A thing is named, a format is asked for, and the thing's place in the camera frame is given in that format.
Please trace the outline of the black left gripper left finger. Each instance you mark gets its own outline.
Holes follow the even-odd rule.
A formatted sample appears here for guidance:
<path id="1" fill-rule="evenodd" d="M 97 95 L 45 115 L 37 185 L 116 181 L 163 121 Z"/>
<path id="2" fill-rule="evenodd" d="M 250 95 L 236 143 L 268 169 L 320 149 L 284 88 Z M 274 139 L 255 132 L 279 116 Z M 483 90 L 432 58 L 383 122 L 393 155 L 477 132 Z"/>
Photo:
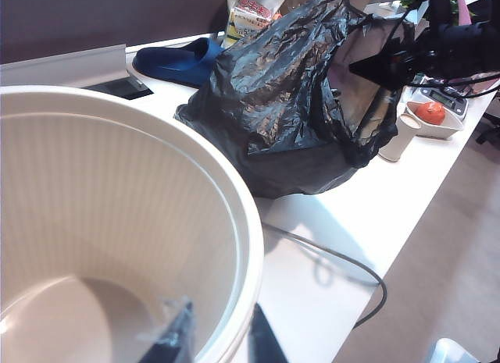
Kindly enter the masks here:
<path id="1" fill-rule="evenodd" d="M 194 362 L 195 311 L 191 299 L 165 300 L 162 304 L 167 323 L 140 333 L 147 349 L 139 362 Z"/>

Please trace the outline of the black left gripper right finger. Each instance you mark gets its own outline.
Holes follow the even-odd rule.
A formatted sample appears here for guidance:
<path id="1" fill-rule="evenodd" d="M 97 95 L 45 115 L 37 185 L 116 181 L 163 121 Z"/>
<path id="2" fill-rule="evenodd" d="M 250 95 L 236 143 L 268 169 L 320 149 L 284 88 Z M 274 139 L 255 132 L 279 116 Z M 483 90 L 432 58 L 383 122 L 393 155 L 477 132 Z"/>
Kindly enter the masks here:
<path id="1" fill-rule="evenodd" d="M 259 304 L 254 307 L 249 331 L 249 361 L 253 363 L 288 362 Z"/>

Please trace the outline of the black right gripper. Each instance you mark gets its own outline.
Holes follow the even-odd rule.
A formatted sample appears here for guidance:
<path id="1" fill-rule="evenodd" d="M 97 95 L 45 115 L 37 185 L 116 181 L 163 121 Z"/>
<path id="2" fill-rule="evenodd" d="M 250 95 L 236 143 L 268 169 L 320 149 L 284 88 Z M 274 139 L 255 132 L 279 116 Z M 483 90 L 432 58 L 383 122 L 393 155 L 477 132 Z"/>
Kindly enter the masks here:
<path id="1" fill-rule="evenodd" d="M 440 25 L 416 39 L 416 58 L 406 50 L 384 50 L 353 62 L 349 71 L 389 91 L 413 81 L 415 64 L 429 77 L 461 78 L 499 71 L 499 25 Z"/>

